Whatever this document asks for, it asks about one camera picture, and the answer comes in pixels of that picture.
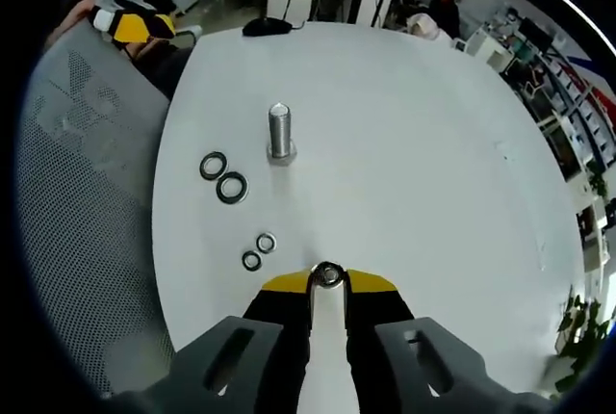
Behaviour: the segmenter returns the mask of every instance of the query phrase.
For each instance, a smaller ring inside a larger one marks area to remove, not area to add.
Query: gray mesh panel
[[[92,385],[141,389],[173,354],[150,225],[167,101],[80,26],[41,61],[26,98],[20,231],[43,309]]]

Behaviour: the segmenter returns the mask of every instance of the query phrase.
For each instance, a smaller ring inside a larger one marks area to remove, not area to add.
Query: potted plant
[[[590,170],[588,183],[590,183],[590,186],[596,195],[599,195],[603,199],[607,199],[607,183],[603,179],[603,175],[599,172],[597,164],[594,162],[589,162],[587,167],[588,170]]]
[[[565,393],[576,385],[607,337],[609,321],[597,321],[600,308],[598,301],[584,302],[579,296],[569,297],[567,301],[563,319],[558,327],[558,332],[567,333],[567,340],[557,357],[572,361],[570,367],[573,372],[555,383],[559,393]]]

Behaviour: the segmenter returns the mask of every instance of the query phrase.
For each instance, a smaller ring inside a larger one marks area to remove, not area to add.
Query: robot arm
[[[175,9],[171,0],[96,0],[90,20],[122,43],[172,39],[175,28],[169,16]]]
[[[552,409],[537,395],[513,394],[498,385],[479,353],[431,319],[415,319],[385,278],[327,262],[267,282],[242,318],[227,317],[181,349],[166,378],[107,402],[136,414],[296,412],[310,358],[313,288],[340,284],[346,358],[362,413]]]

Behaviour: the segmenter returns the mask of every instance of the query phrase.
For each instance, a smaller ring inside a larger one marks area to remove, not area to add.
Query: chair
[[[16,148],[16,208],[42,309],[92,386],[142,389],[173,355],[151,197],[168,101],[87,21],[39,61]]]

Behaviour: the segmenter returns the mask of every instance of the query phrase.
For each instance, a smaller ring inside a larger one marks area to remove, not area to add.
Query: person
[[[460,37],[460,11],[454,0],[431,0],[427,13],[452,39]]]
[[[546,83],[546,69],[541,63],[537,63],[532,67],[528,81],[535,89],[542,87]]]
[[[496,27],[496,32],[502,39],[510,39],[519,28],[520,14],[515,8],[509,8],[505,15],[504,22]]]
[[[95,0],[67,0],[72,8],[47,37],[43,50],[48,50],[58,39],[92,12]],[[178,48],[168,40],[151,39],[146,43],[117,44],[129,57],[135,68],[169,100],[173,97],[192,48]]]

